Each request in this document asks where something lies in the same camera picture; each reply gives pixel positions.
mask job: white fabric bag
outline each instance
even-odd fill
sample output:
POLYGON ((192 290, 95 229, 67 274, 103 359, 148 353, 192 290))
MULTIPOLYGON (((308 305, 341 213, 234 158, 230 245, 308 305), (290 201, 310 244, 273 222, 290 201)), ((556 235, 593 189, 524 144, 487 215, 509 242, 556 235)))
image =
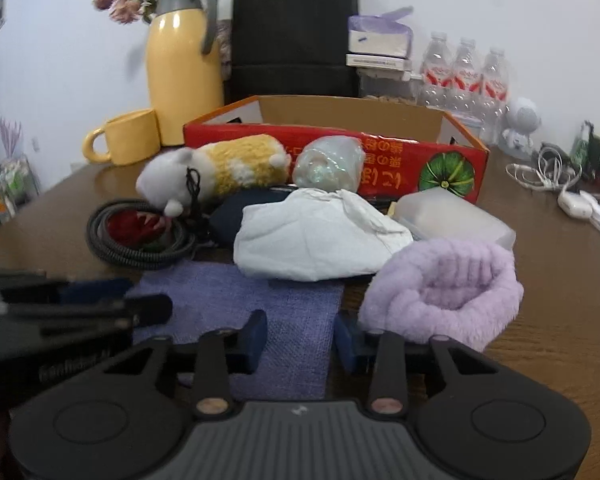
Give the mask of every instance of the white fabric bag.
POLYGON ((316 282, 374 274, 412 241, 356 193, 299 189, 244 208, 234 262, 247 276, 316 282))

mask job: red cardboard box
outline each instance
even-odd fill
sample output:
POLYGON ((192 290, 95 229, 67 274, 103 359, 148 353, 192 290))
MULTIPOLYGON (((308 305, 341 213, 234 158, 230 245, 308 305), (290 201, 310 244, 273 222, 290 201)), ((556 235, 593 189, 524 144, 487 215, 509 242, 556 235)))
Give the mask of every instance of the red cardboard box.
POLYGON ((185 145, 192 148, 257 134, 277 138, 294 161, 319 137, 359 138, 366 152, 358 188, 363 196, 399 197, 442 186, 475 203, 489 155, 445 112, 367 99, 255 96, 184 126, 185 145))

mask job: yellow object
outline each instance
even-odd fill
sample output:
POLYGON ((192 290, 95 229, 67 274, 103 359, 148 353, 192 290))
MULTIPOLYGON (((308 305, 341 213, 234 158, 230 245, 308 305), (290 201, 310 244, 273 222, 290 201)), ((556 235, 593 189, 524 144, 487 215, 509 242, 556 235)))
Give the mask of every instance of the yellow object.
POLYGON ((149 97, 163 146, 183 144, 184 124, 224 104, 218 42, 210 44, 216 30, 216 1, 206 4, 209 28, 200 0, 158 0, 158 15, 149 27, 149 97), (202 53, 205 40, 208 54, 202 53))
POLYGON ((133 164, 160 151, 160 135, 155 113, 150 108, 129 112, 107 121, 87 134, 82 154, 91 162, 113 162, 117 166, 133 164), (97 153, 93 141, 104 134, 109 151, 97 153))
POLYGON ((198 155, 206 155, 209 161, 200 167, 215 169, 215 196, 226 196, 242 187, 268 187, 284 184, 288 178, 291 156, 284 146, 268 135, 242 137, 206 144, 198 155))

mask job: bottle label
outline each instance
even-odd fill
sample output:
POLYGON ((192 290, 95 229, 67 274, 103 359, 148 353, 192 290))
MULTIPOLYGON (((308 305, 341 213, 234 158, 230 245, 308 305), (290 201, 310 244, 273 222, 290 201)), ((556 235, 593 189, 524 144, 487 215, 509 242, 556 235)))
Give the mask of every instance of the bottle label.
POLYGON ((506 101, 507 99, 507 85, 497 79, 485 79, 482 88, 482 93, 492 99, 498 99, 499 101, 506 101))
POLYGON ((475 92, 480 88, 480 73, 472 68, 461 68, 454 75, 454 86, 475 92))
POLYGON ((451 85, 451 69, 443 65, 429 65, 424 71, 425 82, 447 87, 451 85))

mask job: coiled gray cable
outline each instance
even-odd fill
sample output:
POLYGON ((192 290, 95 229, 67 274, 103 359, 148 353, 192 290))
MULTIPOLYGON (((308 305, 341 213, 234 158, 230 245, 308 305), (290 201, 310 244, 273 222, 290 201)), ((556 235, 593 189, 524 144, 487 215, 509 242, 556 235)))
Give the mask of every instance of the coiled gray cable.
POLYGON ((87 245, 99 259, 117 266, 133 269, 156 270, 168 267, 176 261, 191 256, 196 247, 196 236, 186 223, 179 219, 171 219, 171 235, 173 241, 169 247, 159 253, 138 251, 117 243, 106 229, 111 216, 125 210, 161 215, 162 211, 144 200, 113 200, 96 209, 87 222, 87 245))

